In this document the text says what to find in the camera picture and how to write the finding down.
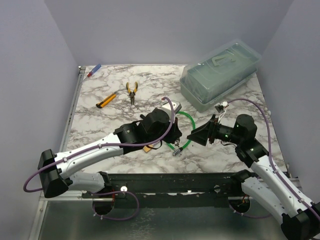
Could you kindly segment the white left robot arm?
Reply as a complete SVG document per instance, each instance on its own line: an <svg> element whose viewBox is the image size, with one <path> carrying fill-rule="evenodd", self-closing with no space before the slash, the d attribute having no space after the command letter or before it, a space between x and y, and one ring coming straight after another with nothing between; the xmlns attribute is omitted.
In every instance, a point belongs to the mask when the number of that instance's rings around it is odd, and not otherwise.
<svg viewBox="0 0 320 240"><path fill-rule="evenodd" d="M182 136L176 118L177 110L155 108L141 120L126 123L104 138L69 152L40 155L38 174L46 198L54 198L68 190L85 190L104 198L111 185L103 173L83 173L82 169L102 160L142 150L154 143L174 143Z"/></svg>

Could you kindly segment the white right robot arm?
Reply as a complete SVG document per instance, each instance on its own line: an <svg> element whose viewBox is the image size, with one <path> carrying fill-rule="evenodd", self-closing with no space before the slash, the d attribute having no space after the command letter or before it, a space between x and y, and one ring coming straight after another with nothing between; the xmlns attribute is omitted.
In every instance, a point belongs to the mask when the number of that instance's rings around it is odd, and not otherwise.
<svg viewBox="0 0 320 240"><path fill-rule="evenodd" d="M280 224L289 240L309 240L320 233L320 205L307 197L273 162L271 153L256 139L258 127L247 114L239 115L233 127L222 125L215 115L194 129L187 139L205 146L215 140L235 144L239 160L253 170L234 174L230 191L248 195Z"/></svg>

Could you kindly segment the brass padlock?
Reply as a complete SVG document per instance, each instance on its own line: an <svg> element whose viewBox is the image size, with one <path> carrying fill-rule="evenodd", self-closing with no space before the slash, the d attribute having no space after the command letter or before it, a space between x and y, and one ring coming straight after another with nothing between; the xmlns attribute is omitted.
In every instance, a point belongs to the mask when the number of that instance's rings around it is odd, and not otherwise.
<svg viewBox="0 0 320 240"><path fill-rule="evenodd" d="M149 151L151 151L153 148L152 147L149 147L149 146L144 146L143 147L143 151L145 152L145 153L148 153Z"/></svg>

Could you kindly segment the translucent green plastic toolbox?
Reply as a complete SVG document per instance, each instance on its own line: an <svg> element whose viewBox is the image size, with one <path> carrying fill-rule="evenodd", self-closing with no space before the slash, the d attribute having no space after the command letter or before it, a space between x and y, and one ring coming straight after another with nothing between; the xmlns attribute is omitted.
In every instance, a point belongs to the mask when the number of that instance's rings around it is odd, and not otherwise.
<svg viewBox="0 0 320 240"><path fill-rule="evenodd" d="M184 67L180 92L200 113L246 83L262 56L234 39Z"/></svg>

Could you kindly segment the yellow black utility knife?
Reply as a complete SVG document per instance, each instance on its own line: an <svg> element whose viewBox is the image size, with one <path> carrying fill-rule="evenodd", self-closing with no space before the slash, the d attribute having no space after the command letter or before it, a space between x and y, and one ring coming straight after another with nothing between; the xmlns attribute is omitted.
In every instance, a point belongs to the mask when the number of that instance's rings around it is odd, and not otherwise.
<svg viewBox="0 0 320 240"><path fill-rule="evenodd" d="M115 97L117 96L117 92L113 92L111 95L106 97L103 101L96 104L96 107L99 109L104 108L106 105L108 105Z"/></svg>

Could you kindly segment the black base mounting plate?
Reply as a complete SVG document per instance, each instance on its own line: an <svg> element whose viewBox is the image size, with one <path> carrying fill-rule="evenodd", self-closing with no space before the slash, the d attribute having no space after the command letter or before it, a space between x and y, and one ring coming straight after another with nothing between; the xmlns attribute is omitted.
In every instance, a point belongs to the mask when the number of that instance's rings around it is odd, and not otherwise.
<svg viewBox="0 0 320 240"><path fill-rule="evenodd" d="M103 173L106 184L97 194L82 194L100 212L110 208L227 208L229 199L244 196L241 184L257 174L236 173Z"/></svg>

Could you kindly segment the blue red screwdriver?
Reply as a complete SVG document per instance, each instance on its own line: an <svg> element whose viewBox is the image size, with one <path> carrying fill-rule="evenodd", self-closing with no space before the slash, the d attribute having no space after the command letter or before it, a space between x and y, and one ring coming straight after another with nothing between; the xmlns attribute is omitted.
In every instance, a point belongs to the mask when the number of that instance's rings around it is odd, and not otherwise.
<svg viewBox="0 0 320 240"><path fill-rule="evenodd" d="M97 72L101 68L101 64L97 64L92 70L86 75L90 78L95 72Z"/></svg>

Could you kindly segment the yellow handled pliers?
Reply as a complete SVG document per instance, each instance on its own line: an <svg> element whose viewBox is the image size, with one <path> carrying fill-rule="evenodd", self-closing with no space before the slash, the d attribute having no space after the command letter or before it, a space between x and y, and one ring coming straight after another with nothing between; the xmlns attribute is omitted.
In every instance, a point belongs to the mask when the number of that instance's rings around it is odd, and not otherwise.
<svg viewBox="0 0 320 240"><path fill-rule="evenodd" d="M127 83L126 83L126 90L127 90L128 95L129 95L129 97L130 97L130 103L131 103L131 105L133 106L133 105L135 104L135 95L136 95L136 92L137 92L137 90L138 90L138 83L135 82L135 83L134 83L134 89L131 90L131 89L130 89L130 83L127 82Z"/></svg>

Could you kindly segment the aluminium side rail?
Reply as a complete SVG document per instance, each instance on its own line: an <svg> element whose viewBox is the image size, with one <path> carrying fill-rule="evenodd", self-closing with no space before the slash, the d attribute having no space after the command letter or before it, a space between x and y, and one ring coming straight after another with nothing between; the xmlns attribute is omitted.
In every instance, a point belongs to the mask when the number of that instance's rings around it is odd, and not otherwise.
<svg viewBox="0 0 320 240"><path fill-rule="evenodd" d="M63 131L63 135L62 135L62 140L59 145L58 152L64 152L67 149L67 145L69 142L69 136L70 136L70 132L71 132L71 127L72 127L72 123L73 123L73 119L74 119L74 115L75 115L75 111L76 111L76 107L77 107L77 103L78 103L78 99L79 99L79 95L80 95L81 86L82 86L82 83L83 83L83 80L85 77L85 71L86 71L85 66L79 66L79 73L78 73L78 77L77 77L75 91L74 91L74 94L72 97L69 113L68 113L68 116L66 119L66 124L65 124L65 128Z"/></svg>

